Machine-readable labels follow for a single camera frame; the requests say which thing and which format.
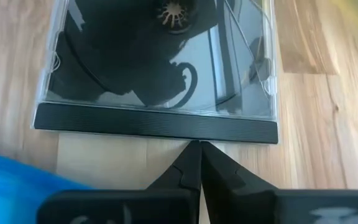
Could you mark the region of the blue plastic bag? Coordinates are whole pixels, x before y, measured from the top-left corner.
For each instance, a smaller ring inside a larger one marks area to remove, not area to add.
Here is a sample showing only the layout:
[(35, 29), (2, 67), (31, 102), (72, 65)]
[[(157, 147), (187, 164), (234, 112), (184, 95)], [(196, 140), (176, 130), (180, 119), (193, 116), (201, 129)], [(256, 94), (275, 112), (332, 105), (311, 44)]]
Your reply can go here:
[(62, 190), (89, 187), (0, 156), (0, 224), (36, 224), (37, 210)]

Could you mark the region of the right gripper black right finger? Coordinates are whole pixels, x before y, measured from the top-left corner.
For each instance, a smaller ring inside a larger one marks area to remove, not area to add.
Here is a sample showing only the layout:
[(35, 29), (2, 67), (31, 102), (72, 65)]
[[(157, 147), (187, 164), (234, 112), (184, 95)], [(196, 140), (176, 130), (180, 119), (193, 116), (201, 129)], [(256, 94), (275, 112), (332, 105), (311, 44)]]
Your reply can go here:
[(358, 190), (280, 189), (211, 143), (201, 146), (212, 224), (358, 224)]

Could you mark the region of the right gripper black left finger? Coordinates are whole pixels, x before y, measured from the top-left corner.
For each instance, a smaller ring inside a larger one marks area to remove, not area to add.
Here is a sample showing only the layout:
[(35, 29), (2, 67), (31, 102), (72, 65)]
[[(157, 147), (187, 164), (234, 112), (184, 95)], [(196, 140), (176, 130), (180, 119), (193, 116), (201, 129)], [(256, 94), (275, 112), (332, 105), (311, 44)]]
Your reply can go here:
[(144, 190), (64, 190), (39, 207), (36, 224), (198, 224), (201, 143), (190, 142)]

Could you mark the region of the clear black CD jewel case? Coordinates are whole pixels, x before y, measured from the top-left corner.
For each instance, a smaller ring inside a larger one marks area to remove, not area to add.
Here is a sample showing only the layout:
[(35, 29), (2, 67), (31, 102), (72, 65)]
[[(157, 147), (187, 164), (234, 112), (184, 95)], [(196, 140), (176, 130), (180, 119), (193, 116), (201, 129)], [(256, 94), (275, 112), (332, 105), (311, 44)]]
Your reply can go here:
[(53, 0), (35, 129), (279, 141), (274, 0)]

